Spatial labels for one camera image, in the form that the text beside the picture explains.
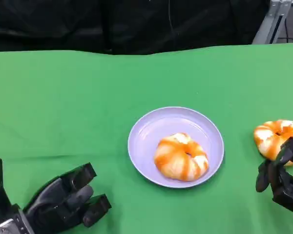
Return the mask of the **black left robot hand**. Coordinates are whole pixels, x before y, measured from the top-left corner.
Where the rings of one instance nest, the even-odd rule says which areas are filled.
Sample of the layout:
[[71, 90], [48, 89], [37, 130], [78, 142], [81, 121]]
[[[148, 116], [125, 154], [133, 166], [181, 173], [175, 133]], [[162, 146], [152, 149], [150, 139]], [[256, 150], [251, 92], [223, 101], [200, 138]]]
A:
[[58, 234], [80, 224], [91, 227], [111, 209], [106, 194], [94, 195], [96, 177], [90, 163], [57, 176], [43, 185], [23, 212], [36, 234]]

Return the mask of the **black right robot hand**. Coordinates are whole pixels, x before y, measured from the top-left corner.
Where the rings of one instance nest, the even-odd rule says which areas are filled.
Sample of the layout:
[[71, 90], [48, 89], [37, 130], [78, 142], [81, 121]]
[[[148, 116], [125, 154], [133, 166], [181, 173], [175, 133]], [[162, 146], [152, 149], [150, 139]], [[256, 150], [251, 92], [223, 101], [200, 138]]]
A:
[[259, 165], [255, 188], [261, 193], [271, 187], [272, 200], [293, 212], [293, 176], [284, 168], [290, 161], [293, 162], [293, 137], [281, 145], [276, 160], [266, 159]]

